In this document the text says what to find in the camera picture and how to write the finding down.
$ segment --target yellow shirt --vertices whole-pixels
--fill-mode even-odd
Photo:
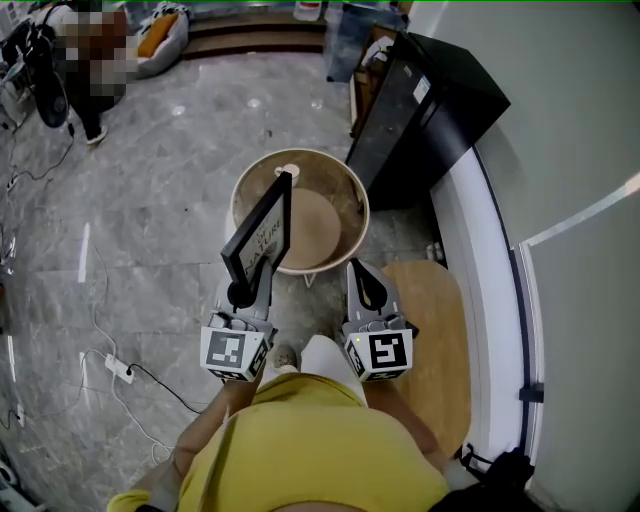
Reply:
[[[194,458],[178,512],[267,512],[310,501],[424,512],[447,492],[398,421],[335,381],[291,373],[261,388]],[[107,510],[134,512],[148,499],[132,490]]]

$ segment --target marble floor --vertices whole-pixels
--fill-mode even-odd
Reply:
[[[347,84],[327,83],[322,57],[269,54],[181,62],[133,83],[104,115],[109,134],[95,149],[76,143],[48,179],[22,176],[0,201],[5,241],[17,239],[13,275],[2,275],[5,331],[0,338],[0,415],[22,403],[27,422],[0,429],[29,494],[49,510],[103,510],[152,464],[152,442],[111,394],[95,348],[141,363],[196,408],[220,382],[198,365],[199,326],[208,319],[224,217],[239,174],[262,155],[291,146],[347,154]],[[13,163],[40,174],[69,135],[32,115],[17,132]],[[0,183],[10,176],[10,139],[0,134]],[[86,224],[86,279],[79,262]],[[423,258],[430,235],[417,210],[374,213],[360,254],[378,265]],[[278,336],[301,346],[332,333],[343,318],[343,269],[302,278],[276,275],[271,319]],[[147,433],[172,446],[193,420],[147,376],[116,383],[118,396]],[[156,457],[166,456],[156,448]]]

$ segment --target orange cushion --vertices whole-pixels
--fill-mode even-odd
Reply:
[[[160,46],[160,43],[167,37],[169,30],[178,19],[179,14],[174,12],[167,16],[158,18],[151,24],[151,28],[147,32],[147,35],[138,46],[138,57],[153,57],[156,48]]]

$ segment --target white power strip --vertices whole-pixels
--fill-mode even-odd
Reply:
[[[104,365],[127,384],[131,384],[133,382],[133,370],[129,370],[129,374],[127,374],[129,366],[124,364],[118,358],[113,357],[112,354],[107,354],[107,357],[104,360]]]

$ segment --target shoe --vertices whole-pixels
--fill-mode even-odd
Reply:
[[[280,368],[281,366],[295,366],[298,367],[298,356],[296,351],[289,345],[278,345],[273,354],[273,366]]]
[[[100,129],[100,133],[98,135],[96,135],[93,139],[87,139],[87,146],[97,146],[98,144],[100,144],[102,140],[107,136],[108,131],[109,128],[103,126]]]

